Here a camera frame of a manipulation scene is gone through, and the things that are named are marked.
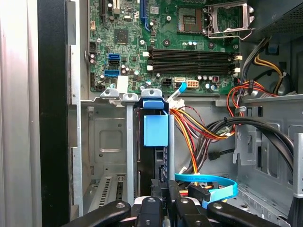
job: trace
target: blue tab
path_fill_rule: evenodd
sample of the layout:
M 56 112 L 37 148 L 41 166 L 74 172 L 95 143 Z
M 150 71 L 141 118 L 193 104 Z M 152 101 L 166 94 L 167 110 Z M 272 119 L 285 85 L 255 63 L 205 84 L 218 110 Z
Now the blue tab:
M 162 99 L 143 99 L 143 109 L 164 109 L 164 103 Z
M 144 146 L 166 147 L 169 143 L 169 118 L 165 115 L 144 116 Z
M 232 198 L 238 194 L 237 183 L 229 178 L 213 176 L 213 175 L 186 175 L 175 174 L 175 179 L 185 182 L 218 182 L 219 185 L 224 186 L 221 189 L 210 189 L 210 201 L 203 201 L 202 207 L 207 208 L 207 205 L 214 201 L 225 200 Z

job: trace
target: green circuit board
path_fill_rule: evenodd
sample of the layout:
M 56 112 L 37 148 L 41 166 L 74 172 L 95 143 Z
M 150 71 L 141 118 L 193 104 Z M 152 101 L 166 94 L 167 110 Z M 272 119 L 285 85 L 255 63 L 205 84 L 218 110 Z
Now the green circuit board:
M 171 94 L 177 89 L 174 78 L 185 78 L 185 81 L 197 80 L 196 74 L 172 72 L 160 73 L 157 76 L 156 73 L 149 72 L 147 70 L 148 57 L 144 56 L 148 47 L 159 50 L 238 52 L 239 41 L 236 38 L 210 40 L 202 33 L 186 33 L 179 25 L 182 14 L 184 20 L 187 20 L 186 23 L 193 24 L 191 28 L 198 31 L 201 28 L 195 26 L 198 23 L 197 20 L 201 19 L 203 27 L 203 16 L 191 17 L 186 14 L 196 10 L 195 12 L 202 15 L 204 5 L 226 1 L 195 0 L 191 3 L 188 0 L 145 0 L 148 25 L 153 22 L 150 31 L 145 29 L 145 24 L 141 20 L 140 0 L 114 1 L 90 0 L 89 52 L 94 54 L 94 64 L 89 65 L 92 92 L 102 92 L 108 87 L 116 88 L 117 77 L 107 77 L 105 70 L 119 70 L 120 75 L 128 76 L 128 92 L 135 93 L 141 93 L 143 88 L 159 88 L 163 93 Z M 110 10 L 108 10 L 109 3 L 112 3 Z M 240 11 L 237 8 L 231 11 L 220 9 L 218 11 L 219 29 L 238 27 L 241 23 Z M 195 45 L 189 45 L 190 42 L 195 42 Z M 109 64 L 109 53 L 120 55 L 118 65 Z M 237 74 L 217 76 L 214 73 L 213 76 L 216 76 L 218 81 L 200 80 L 197 87 L 187 89 L 185 92 L 199 95 L 227 94 L 233 87 Z M 171 86 L 164 86 L 163 79 L 172 79 L 173 83 Z M 215 85 L 215 89 L 207 89 L 206 84 Z

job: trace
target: blue pcie slot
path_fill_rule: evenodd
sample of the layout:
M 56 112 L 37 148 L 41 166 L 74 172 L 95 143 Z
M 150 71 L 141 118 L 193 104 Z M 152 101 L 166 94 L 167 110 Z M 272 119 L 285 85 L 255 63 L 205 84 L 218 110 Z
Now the blue pcie slot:
M 140 0 L 140 15 L 141 15 L 141 21 L 144 24 L 145 30 L 150 31 L 147 25 L 147 16 L 146 16 L 146 6 L 147 6 L 147 0 Z
M 118 53 L 109 53 L 108 54 L 109 60 L 120 60 L 120 55 Z
M 120 75 L 119 70 L 104 70 L 104 76 L 106 77 L 117 77 Z

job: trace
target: blue sata port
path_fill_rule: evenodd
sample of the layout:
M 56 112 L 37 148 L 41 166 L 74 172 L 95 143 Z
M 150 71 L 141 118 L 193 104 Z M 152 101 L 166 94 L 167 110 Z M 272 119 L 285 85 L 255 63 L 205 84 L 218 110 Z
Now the blue sata port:
M 120 55 L 118 53 L 109 53 L 108 54 L 108 59 L 119 61 L 120 60 Z
M 120 75 L 119 70 L 104 70 L 104 76 L 106 77 L 117 77 Z

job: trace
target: motherboard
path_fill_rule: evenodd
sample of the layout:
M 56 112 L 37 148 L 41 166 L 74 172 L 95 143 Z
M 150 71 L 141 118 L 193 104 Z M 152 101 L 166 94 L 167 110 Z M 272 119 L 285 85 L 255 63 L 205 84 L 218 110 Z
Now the motherboard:
M 223 0 L 90 0 L 89 76 L 92 92 L 227 94 L 239 73 L 239 40 L 210 39 L 209 4 Z M 218 29 L 241 24 L 241 10 L 217 12 Z

